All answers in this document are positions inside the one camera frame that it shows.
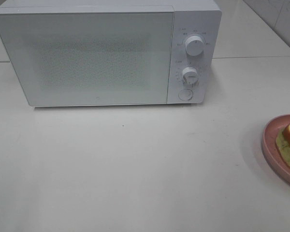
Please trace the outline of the round door release button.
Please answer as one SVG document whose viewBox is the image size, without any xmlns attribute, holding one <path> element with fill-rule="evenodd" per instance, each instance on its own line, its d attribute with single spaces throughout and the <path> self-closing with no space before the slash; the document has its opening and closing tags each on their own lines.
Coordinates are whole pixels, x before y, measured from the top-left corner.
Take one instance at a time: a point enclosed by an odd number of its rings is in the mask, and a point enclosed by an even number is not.
<svg viewBox="0 0 290 232">
<path fill-rule="evenodd" d="M 191 89 L 183 89 L 179 92 L 178 97 L 182 101 L 190 101 L 193 98 L 193 91 Z"/>
</svg>

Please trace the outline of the white microwave door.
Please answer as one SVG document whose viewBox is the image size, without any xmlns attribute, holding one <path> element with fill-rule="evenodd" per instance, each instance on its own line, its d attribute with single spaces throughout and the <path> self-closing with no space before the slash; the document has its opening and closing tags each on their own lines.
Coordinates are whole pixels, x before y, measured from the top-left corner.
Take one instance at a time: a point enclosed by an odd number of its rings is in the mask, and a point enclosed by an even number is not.
<svg viewBox="0 0 290 232">
<path fill-rule="evenodd" d="M 30 106 L 165 104 L 171 6 L 0 7 L 0 38 Z"/>
</svg>

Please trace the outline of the pink round plate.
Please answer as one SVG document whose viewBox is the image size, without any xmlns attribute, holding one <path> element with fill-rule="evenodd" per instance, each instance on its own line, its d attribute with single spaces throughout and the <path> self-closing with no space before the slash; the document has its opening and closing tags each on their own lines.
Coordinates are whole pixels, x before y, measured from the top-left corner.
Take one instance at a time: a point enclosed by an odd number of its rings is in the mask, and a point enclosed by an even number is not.
<svg viewBox="0 0 290 232">
<path fill-rule="evenodd" d="M 290 167 L 282 159 L 276 145 L 278 133 L 289 124 L 290 114 L 271 119 L 263 130 L 261 148 L 263 156 L 272 170 L 290 185 Z"/>
</svg>

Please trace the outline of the lower white timer knob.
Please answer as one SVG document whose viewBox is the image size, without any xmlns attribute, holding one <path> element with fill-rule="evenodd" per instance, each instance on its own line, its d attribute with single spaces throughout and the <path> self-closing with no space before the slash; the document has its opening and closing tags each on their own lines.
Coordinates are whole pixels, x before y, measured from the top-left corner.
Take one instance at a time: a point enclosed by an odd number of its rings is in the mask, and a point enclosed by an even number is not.
<svg viewBox="0 0 290 232">
<path fill-rule="evenodd" d="M 198 81 L 198 71 L 194 67 L 186 67 L 182 70 L 183 83 L 186 85 L 193 85 Z"/>
</svg>

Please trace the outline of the upper white power knob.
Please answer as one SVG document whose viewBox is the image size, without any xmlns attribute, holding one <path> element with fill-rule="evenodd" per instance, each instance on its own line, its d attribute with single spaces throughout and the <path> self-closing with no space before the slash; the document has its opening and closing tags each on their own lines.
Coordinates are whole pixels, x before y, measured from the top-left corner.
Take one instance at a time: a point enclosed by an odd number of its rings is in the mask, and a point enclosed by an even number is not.
<svg viewBox="0 0 290 232">
<path fill-rule="evenodd" d="M 200 35 L 193 35 L 185 41 L 186 53 L 190 56 L 198 56 L 203 52 L 204 39 Z"/>
</svg>

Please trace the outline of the white microwave oven body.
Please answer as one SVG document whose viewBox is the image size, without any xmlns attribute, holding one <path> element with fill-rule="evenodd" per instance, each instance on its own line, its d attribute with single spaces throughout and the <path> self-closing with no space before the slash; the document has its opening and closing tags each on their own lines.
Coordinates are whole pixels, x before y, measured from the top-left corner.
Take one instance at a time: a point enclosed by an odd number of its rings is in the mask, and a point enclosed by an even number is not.
<svg viewBox="0 0 290 232">
<path fill-rule="evenodd" d="M 7 0 L 0 7 L 83 7 L 106 6 L 171 6 L 174 10 L 168 97 L 165 104 L 201 103 L 204 99 L 207 78 L 216 45 L 222 12 L 212 0 Z M 193 35 L 204 39 L 203 52 L 198 56 L 186 53 L 185 41 Z M 182 70 L 194 67 L 198 81 L 183 83 Z M 193 98 L 182 101 L 178 94 L 191 89 Z"/>
</svg>

